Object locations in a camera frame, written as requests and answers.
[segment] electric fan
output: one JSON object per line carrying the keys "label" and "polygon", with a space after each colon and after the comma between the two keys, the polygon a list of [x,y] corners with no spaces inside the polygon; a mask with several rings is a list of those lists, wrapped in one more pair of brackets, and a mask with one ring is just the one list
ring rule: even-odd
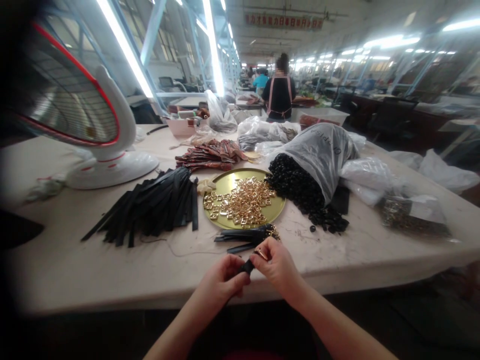
{"label": "electric fan", "polygon": [[21,64],[7,107],[36,135],[90,150],[93,158],[73,167],[66,185],[98,189],[153,171],[159,160],[126,151],[135,141],[134,115],[103,66],[96,79],[50,34],[33,24],[21,48]]}

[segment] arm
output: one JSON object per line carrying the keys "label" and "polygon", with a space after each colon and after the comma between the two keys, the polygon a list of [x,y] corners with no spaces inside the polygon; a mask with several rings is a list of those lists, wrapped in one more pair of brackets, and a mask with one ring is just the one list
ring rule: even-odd
{"label": "arm", "polygon": [[291,99],[293,101],[297,96],[297,90],[295,89],[295,80],[293,80],[292,78],[290,78],[290,88],[291,88]]}
{"label": "arm", "polygon": [[263,89],[263,93],[261,94],[261,98],[263,101],[267,102],[270,98],[270,84],[272,83],[272,79],[268,79],[265,84],[265,88]]}
{"label": "arm", "polygon": [[251,262],[286,302],[307,319],[333,359],[396,359],[302,279],[292,256],[280,242],[269,237],[259,247],[271,263],[255,254],[250,256]]}
{"label": "arm", "polygon": [[243,287],[250,284],[246,272],[237,274],[244,263],[228,254],[214,264],[144,360],[186,359],[197,337],[228,300],[234,295],[242,297]]}

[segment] white fan base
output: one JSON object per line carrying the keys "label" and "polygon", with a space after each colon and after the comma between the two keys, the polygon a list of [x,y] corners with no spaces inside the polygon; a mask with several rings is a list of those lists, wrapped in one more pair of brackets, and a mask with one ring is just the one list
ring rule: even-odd
{"label": "white fan base", "polygon": [[140,178],[159,165],[159,160],[143,151],[127,151],[107,162],[91,158],[75,166],[66,175],[66,185],[73,189],[100,189]]}

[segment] hand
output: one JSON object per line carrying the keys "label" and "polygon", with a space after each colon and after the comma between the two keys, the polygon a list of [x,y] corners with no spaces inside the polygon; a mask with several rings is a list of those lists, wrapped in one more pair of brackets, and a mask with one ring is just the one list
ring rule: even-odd
{"label": "hand", "polygon": [[295,267],[294,260],[289,251],[281,242],[273,237],[268,237],[257,249],[271,262],[265,261],[257,254],[250,255],[250,260],[255,268],[260,271],[280,295],[290,304],[301,297],[302,287],[306,285]]}
{"label": "hand", "polygon": [[231,297],[243,296],[243,287],[250,284],[250,276],[246,272],[238,274],[243,264],[245,261],[240,257],[228,254],[203,276],[185,305],[200,326],[206,327]]}

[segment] blue shirt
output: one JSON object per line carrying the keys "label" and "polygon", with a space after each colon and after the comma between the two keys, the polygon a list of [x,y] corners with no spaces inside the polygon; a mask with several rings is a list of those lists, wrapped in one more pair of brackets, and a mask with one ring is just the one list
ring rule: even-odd
{"label": "blue shirt", "polygon": [[260,74],[259,76],[256,77],[256,79],[253,81],[253,86],[258,88],[264,88],[265,85],[267,84],[267,81],[269,80],[268,76],[265,76],[265,74]]}

